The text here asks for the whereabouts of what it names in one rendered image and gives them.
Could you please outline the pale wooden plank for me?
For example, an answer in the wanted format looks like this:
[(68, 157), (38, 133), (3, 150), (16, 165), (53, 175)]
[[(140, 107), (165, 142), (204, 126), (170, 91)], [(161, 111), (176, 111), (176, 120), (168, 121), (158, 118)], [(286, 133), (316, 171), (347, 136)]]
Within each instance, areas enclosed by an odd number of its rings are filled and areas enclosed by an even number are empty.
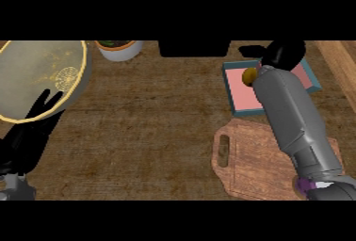
[(314, 44), (356, 112), (356, 40), (316, 40)]

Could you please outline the teal box with pink inside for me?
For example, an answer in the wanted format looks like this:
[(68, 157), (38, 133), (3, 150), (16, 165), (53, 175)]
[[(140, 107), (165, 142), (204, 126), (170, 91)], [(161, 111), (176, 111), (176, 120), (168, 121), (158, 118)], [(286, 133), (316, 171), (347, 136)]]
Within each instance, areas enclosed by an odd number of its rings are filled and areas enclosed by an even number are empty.
[[(258, 60), (245, 60), (223, 63), (223, 78), (226, 82), (226, 93), (233, 117), (263, 115), (263, 106), (257, 101), (252, 88), (242, 82), (242, 73), (246, 68), (257, 68)], [(308, 93), (320, 90), (320, 82), (314, 76), (305, 59), (300, 61), (292, 69), (292, 74), (298, 77), (301, 85)]]

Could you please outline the white pot with plant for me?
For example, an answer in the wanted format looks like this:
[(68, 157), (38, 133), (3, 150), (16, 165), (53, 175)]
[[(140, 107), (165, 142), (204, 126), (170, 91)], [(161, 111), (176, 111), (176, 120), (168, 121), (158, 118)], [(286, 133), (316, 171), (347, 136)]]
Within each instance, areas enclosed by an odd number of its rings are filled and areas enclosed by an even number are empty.
[(125, 45), (118, 47), (105, 47), (97, 41), (96, 46), (103, 57), (113, 62), (121, 62), (133, 59), (142, 51), (143, 41), (131, 40)]

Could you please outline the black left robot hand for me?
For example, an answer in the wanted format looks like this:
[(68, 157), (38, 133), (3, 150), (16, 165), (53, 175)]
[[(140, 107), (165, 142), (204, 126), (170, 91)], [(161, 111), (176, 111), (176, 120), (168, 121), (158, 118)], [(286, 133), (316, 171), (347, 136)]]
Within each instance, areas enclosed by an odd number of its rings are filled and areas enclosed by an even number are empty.
[(34, 170), (60, 115), (16, 124), (0, 138), (0, 175), (22, 175)]

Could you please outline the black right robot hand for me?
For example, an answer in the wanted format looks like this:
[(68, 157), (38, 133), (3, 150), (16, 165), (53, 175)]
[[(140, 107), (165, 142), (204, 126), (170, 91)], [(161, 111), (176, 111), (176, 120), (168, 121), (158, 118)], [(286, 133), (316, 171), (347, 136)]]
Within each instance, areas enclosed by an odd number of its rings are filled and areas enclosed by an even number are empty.
[(261, 65), (291, 71), (303, 60), (305, 44), (303, 40), (274, 40), (267, 47), (246, 45), (238, 50), (243, 57), (258, 58)]

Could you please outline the black rectangular appliance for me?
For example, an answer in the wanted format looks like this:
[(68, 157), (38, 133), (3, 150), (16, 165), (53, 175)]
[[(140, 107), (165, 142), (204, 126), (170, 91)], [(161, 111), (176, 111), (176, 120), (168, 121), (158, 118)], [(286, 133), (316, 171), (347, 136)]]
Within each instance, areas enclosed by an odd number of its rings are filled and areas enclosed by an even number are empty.
[(159, 54), (164, 57), (212, 57), (226, 56), (229, 40), (161, 40)]

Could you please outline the yellow lemon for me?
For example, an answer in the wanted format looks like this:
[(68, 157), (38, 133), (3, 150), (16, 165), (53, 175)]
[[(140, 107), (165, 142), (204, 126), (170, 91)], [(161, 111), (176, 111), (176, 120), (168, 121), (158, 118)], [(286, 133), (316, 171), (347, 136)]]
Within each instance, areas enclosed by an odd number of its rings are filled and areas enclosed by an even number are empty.
[(254, 68), (246, 68), (242, 73), (242, 82), (249, 87), (257, 78), (257, 70)]

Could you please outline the brown wooden cutting board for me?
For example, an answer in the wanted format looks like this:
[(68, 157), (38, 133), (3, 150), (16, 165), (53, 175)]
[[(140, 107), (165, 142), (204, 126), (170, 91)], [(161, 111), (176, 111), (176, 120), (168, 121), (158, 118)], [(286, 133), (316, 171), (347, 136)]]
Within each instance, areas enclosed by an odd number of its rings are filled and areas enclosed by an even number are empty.
[(297, 172), (267, 124), (232, 119), (214, 135), (211, 168), (226, 193), (245, 200), (303, 201)]

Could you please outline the grey plate with gold rim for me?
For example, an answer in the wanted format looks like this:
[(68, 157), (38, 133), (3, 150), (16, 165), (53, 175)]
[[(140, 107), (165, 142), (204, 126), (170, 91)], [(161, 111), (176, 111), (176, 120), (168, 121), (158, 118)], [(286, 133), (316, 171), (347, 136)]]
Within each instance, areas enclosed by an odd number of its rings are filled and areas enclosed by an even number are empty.
[[(91, 55), (82, 40), (9, 40), (0, 48), (0, 120), (23, 123), (44, 120), (69, 106), (85, 88)], [(28, 118), (43, 92), (60, 91), (54, 106)]]

